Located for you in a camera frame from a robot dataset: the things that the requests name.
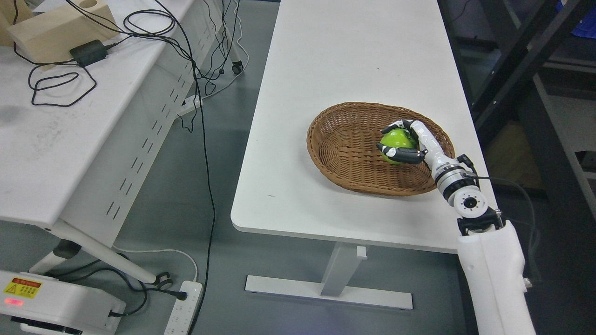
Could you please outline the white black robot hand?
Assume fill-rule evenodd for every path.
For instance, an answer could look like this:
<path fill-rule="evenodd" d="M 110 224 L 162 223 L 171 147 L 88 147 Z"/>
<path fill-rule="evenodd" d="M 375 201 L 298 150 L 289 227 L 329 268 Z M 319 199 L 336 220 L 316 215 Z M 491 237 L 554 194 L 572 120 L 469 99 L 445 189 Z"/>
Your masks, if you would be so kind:
<path fill-rule="evenodd" d="M 417 165 L 424 161 L 435 180 L 440 178 L 441 173 L 445 173 L 449 169 L 463 170 L 463 167 L 456 159 L 445 154 L 438 140 L 423 122 L 406 119 L 398 120 L 383 129 L 381 133 L 387 134 L 394 129 L 407 131 L 417 147 L 414 149 L 378 143 L 377 148 L 390 161 L 409 165 Z"/>

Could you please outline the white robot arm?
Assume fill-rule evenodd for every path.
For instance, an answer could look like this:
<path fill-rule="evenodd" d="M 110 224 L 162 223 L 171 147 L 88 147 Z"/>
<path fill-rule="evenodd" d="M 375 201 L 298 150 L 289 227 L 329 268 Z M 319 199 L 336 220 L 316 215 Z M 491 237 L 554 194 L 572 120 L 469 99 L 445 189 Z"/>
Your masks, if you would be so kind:
<path fill-rule="evenodd" d="M 503 221 L 455 159 L 425 159 L 438 190 L 458 214 L 456 250 L 481 335 L 534 335 L 524 297 L 524 256 L 513 224 Z"/>

